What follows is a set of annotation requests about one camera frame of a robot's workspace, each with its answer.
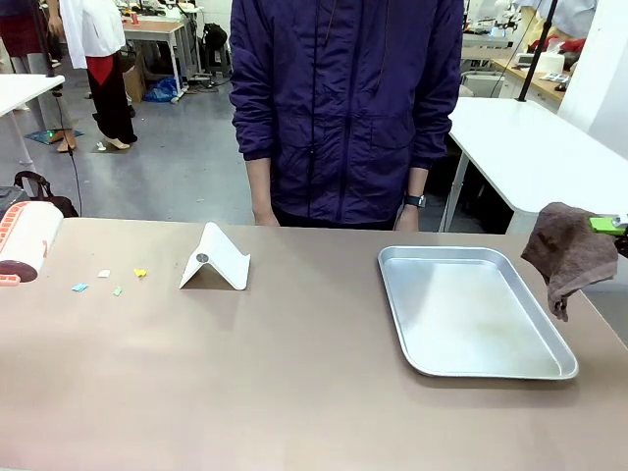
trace jacket sleeve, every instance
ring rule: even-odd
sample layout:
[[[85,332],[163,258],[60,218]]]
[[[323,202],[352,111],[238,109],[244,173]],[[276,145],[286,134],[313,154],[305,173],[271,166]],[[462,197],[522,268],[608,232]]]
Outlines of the jacket sleeve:
[[[274,146],[273,40],[261,0],[234,0],[231,101],[244,160],[269,157]]]
[[[441,0],[438,5],[413,112],[416,134],[411,165],[428,170],[435,159],[446,154],[449,114],[455,108],[460,87],[464,2]]]

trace hand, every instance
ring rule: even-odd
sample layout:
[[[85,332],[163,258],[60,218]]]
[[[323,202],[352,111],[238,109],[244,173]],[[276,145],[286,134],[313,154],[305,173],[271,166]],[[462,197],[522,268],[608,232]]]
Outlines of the hand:
[[[280,226],[272,209],[253,211],[253,216],[255,218],[255,226],[268,226],[270,228],[278,228]]]
[[[48,20],[48,29],[50,32],[55,34],[57,37],[63,36],[63,23],[61,22],[61,18],[57,15],[50,16]]]
[[[394,225],[396,231],[405,233],[416,233],[419,231],[419,208],[406,204],[401,210],[399,219]]]

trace table leg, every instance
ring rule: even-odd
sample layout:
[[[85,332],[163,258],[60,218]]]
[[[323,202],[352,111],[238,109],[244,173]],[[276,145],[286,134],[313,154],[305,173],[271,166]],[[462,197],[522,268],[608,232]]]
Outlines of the table leg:
[[[451,192],[449,193],[445,210],[443,211],[443,218],[441,219],[441,226],[439,227],[440,233],[446,233],[449,231],[451,220],[453,219],[453,213],[455,213],[455,207],[458,205],[458,198],[460,197],[460,190],[462,189],[464,174],[467,171],[468,165],[469,157],[467,157],[467,154],[462,153],[460,156],[460,162],[458,163],[458,168],[455,171],[453,184],[451,185]]]
[[[16,116],[13,111],[2,117],[2,121],[7,123],[9,128],[9,136],[13,140],[13,146],[8,146],[8,148],[14,148],[19,154],[20,164],[21,165],[33,165],[32,160],[30,159],[30,155],[28,154],[28,149],[26,149],[26,144],[24,142],[24,138],[22,137],[22,132],[18,127],[18,121],[16,120]]]
[[[179,101],[179,99],[183,96],[183,92],[182,92],[182,85],[180,84],[180,79],[181,77],[179,77],[179,71],[177,70],[177,58],[175,57],[175,48],[173,46],[173,42],[175,41],[175,35],[174,34],[169,34],[168,35],[168,49],[170,49],[170,58],[173,61],[173,71],[175,74],[175,85],[177,87],[177,96],[175,98],[173,98],[172,100],[170,100],[172,103],[176,103]]]

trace white desk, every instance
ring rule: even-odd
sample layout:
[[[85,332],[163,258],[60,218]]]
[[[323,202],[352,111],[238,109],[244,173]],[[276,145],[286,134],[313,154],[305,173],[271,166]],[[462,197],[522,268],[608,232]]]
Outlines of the white desk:
[[[511,37],[489,36],[487,34],[469,34],[462,35],[462,46],[486,46],[486,47],[510,47]]]
[[[628,161],[536,103],[460,98],[451,119],[463,153],[441,231],[449,229],[469,161],[514,211],[507,234],[528,234],[553,201],[626,212]]]
[[[20,163],[32,166],[32,160],[22,138],[22,132],[13,114],[13,110],[27,101],[63,83],[63,76],[49,78],[33,74],[3,74],[0,75],[0,121],[7,123],[10,137],[14,141],[9,148],[20,149]]]

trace wristwatch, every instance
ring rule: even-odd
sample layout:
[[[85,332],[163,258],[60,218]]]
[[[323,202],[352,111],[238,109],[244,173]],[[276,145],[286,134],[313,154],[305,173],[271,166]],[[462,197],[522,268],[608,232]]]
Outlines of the wristwatch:
[[[409,194],[405,195],[403,199],[403,204],[409,204],[410,206],[416,206],[417,208],[425,208],[425,195],[421,196],[410,196]]]

